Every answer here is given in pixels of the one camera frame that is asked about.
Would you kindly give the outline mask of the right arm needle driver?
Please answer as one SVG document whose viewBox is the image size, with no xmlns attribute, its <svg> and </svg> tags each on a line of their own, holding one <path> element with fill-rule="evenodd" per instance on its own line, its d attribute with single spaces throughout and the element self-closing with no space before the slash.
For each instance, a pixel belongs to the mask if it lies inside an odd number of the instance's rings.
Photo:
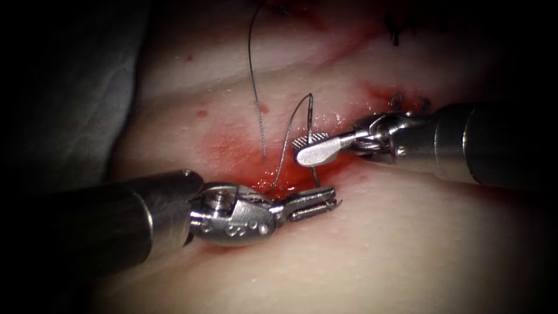
<svg viewBox="0 0 558 314">
<path fill-rule="evenodd" d="M 358 119 L 353 129 L 363 131 L 364 135 L 350 146 L 350 153 L 370 163 L 392 165 L 395 163 L 392 137 L 404 129 L 421 127 L 429 119 L 428 114 L 413 112 L 381 112 Z"/>
</svg>

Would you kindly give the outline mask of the left arm needle driver jaw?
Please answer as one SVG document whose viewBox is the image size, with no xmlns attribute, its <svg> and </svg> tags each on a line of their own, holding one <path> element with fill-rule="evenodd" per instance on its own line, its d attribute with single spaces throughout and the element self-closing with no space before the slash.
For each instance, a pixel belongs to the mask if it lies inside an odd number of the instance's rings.
<svg viewBox="0 0 558 314">
<path fill-rule="evenodd" d="M 320 202 L 316 205 L 311 205 L 310 207 L 298 209 L 288 216 L 289 222 L 300 222 L 302 220 L 309 219 L 318 215 L 335 210 L 340 206 L 342 201 L 337 199 L 330 199 L 327 201 Z"/>
<path fill-rule="evenodd" d="M 332 186 L 317 187 L 309 190 L 295 192 L 284 199 L 284 212 L 296 212 L 319 205 L 336 196 Z"/>
</svg>

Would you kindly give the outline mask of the right arm needle driver jaw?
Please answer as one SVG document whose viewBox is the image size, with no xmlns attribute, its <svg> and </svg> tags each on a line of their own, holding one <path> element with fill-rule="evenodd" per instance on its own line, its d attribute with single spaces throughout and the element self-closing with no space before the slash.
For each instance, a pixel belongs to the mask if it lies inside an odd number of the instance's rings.
<svg viewBox="0 0 558 314">
<path fill-rule="evenodd" d="M 335 136 L 310 143 L 301 148 L 294 150 L 295 162 L 303 167 L 315 167 L 325 165 L 333 161 L 339 152 L 352 146 L 359 133 L 357 131 L 349 131 Z"/>
<path fill-rule="evenodd" d="M 322 132 L 322 133 L 312 133 L 310 140 L 308 140 L 307 135 L 298 137 L 292 141 L 292 149 L 300 150 L 301 148 L 307 146 L 309 142 L 314 143 L 316 141 L 321 141 L 327 138 L 328 136 L 329 136 L 328 133 Z"/>
</svg>

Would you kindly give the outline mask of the left arm needle driver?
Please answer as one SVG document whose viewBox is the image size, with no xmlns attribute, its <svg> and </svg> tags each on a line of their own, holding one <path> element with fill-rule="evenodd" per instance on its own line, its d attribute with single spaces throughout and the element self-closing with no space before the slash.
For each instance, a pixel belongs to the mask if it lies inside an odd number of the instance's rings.
<svg viewBox="0 0 558 314">
<path fill-rule="evenodd" d="M 190 233 L 224 247 L 260 243 L 286 224 L 271 199 L 240 184 L 205 183 L 189 204 Z"/>
</svg>

